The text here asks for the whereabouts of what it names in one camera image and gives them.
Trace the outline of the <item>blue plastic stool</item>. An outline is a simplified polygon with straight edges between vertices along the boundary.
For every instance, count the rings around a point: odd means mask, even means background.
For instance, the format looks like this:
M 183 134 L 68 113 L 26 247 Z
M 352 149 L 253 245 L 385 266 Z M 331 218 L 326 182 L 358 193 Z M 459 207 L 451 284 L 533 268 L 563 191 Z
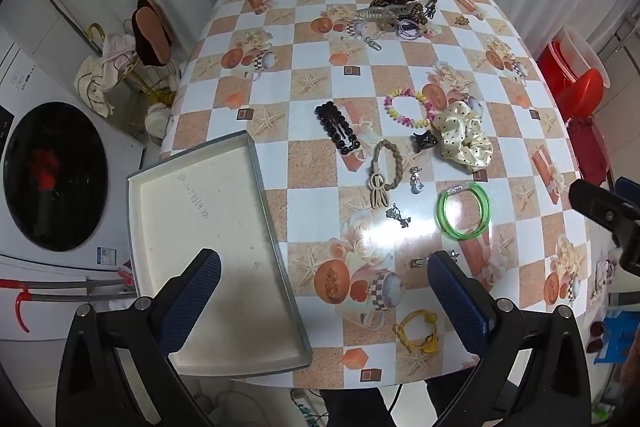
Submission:
M 631 351 L 639 327 L 638 311 L 620 311 L 602 321 L 595 321 L 602 331 L 603 347 L 596 363 L 623 364 Z

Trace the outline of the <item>patterned checkered tablecloth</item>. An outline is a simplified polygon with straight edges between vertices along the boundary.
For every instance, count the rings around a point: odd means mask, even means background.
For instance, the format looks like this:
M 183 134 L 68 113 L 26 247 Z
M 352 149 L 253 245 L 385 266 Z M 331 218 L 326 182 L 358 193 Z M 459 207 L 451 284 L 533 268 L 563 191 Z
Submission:
M 163 150 L 244 130 L 312 348 L 276 387 L 422 381 L 476 362 L 409 262 L 460 268 L 525 311 L 588 307 L 591 244 L 570 207 L 577 160 L 551 92 L 494 0 L 433 1 L 423 29 L 382 31 L 372 0 L 217 0 L 178 91 Z M 332 101 L 360 149 L 342 156 L 314 109 Z M 471 172 L 442 158 L 432 121 L 463 101 L 494 147 Z M 414 153 L 410 136 L 438 144 Z M 409 169 L 424 184 L 413 194 Z M 408 228 L 385 216 L 396 204 Z

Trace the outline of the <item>white shallow tray box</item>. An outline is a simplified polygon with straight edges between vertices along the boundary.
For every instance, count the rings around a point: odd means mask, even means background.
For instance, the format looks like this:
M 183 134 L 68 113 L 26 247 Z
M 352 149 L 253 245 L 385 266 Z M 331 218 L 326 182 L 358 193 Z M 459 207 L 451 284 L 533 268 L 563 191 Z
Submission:
M 303 369 L 312 350 L 245 131 L 128 180 L 137 291 L 160 319 L 160 351 L 183 375 L 253 377 Z

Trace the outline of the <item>small silver charm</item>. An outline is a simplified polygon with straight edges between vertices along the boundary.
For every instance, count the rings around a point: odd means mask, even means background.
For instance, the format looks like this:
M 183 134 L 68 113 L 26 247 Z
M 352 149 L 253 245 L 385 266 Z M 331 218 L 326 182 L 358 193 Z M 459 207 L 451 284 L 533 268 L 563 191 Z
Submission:
M 420 194 L 423 190 L 424 184 L 420 178 L 420 172 L 422 169 L 420 167 L 411 167 L 409 169 L 409 182 L 411 186 L 411 192 L 413 194 Z

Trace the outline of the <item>brown black slipper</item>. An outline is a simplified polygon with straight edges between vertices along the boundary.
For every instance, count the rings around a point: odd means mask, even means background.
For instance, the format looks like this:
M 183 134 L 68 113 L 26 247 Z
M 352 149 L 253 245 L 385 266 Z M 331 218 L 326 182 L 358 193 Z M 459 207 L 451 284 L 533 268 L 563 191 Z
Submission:
M 144 66 L 165 66 L 171 60 L 172 34 L 168 19 L 154 0 L 138 0 L 131 17 L 136 53 Z

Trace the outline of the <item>white power strip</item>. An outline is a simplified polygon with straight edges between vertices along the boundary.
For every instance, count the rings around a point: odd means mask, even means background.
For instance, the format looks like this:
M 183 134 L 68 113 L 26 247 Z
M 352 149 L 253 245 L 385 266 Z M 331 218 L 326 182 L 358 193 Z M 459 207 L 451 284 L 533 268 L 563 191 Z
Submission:
M 306 392 L 300 389 L 292 389 L 290 391 L 290 398 L 295 404 L 296 409 L 302 414 L 304 421 L 309 427 L 318 425 L 321 414 L 317 411 L 317 408 L 309 400 Z

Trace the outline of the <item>silver spiked hair clip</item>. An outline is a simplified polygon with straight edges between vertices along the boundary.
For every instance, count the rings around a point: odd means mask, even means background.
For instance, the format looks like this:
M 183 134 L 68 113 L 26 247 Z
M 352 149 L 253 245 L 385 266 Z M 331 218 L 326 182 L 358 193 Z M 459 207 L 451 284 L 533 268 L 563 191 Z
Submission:
M 458 258 L 460 256 L 460 254 L 457 251 L 448 251 L 448 255 L 449 257 L 454 260 L 454 262 L 458 261 Z M 428 257 L 421 257 L 421 258 L 413 258 L 410 260 L 409 265 L 411 269 L 418 269 L 421 267 L 425 267 L 425 265 L 428 262 Z

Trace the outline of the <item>red handled mop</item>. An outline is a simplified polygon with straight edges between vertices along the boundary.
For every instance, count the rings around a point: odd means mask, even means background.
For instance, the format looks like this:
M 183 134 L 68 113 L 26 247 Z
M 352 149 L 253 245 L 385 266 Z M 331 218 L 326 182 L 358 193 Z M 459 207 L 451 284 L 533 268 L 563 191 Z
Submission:
M 123 279 L 78 282 L 2 279 L 1 288 L 16 291 L 14 317 L 25 334 L 29 334 L 30 330 L 23 320 L 23 303 L 93 303 L 132 298 L 136 295 L 134 284 Z

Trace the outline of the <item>white washing machine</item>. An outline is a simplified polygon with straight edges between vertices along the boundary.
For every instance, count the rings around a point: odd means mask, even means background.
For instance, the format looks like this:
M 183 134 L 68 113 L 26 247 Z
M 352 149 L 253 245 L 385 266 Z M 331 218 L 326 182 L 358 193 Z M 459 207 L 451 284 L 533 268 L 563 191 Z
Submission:
M 90 114 L 4 32 L 1 280 L 134 284 L 127 181 L 142 157 L 140 143 Z M 81 305 L 23 303 L 25 334 L 15 296 L 1 288 L 1 337 L 8 341 L 63 339 Z

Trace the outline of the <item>small black claw clip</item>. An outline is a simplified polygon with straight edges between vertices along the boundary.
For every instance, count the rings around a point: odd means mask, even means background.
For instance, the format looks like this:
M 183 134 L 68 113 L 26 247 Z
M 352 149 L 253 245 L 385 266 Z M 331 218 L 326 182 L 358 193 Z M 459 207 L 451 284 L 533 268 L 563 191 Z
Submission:
M 413 135 L 410 136 L 410 139 L 414 153 L 431 150 L 431 148 L 438 144 L 436 136 L 430 130 L 426 130 L 423 133 L 413 133 Z

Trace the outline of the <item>black beaded hair clip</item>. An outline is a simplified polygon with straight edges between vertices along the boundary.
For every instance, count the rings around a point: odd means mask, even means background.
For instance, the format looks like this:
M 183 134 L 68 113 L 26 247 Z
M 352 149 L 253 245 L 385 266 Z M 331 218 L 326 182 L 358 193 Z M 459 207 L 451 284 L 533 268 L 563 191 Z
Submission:
M 342 156 L 346 156 L 360 149 L 357 135 L 346 117 L 332 101 L 318 105 L 314 113 L 321 127 L 331 139 Z

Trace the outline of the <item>silver chain charm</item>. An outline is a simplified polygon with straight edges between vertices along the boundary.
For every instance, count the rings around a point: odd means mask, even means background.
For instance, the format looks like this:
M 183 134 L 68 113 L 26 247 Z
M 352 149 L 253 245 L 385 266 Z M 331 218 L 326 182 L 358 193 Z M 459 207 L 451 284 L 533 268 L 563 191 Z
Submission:
M 408 226 L 411 223 L 411 217 L 410 216 L 404 216 L 401 213 L 401 210 L 397 207 L 396 204 L 393 204 L 390 206 L 390 208 L 387 208 L 385 211 L 385 216 L 388 219 L 393 219 L 395 221 L 397 221 L 401 228 L 405 229 L 408 228 Z

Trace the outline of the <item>red plastic basin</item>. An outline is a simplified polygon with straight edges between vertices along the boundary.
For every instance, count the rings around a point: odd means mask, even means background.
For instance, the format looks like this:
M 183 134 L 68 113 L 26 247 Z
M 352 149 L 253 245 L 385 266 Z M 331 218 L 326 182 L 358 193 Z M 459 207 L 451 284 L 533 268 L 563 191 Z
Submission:
M 549 41 L 537 65 L 564 121 L 589 117 L 611 86 L 600 57 L 572 26 Z

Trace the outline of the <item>cream polka dot scrunchie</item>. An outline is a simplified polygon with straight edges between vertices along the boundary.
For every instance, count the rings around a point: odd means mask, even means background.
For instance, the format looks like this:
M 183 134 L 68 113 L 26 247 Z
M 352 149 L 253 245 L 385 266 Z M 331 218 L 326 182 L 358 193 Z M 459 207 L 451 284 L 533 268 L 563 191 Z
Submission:
M 450 103 L 432 121 L 442 158 L 471 172 L 486 169 L 494 147 L 482 129 L 482 116 L 463 101 Z

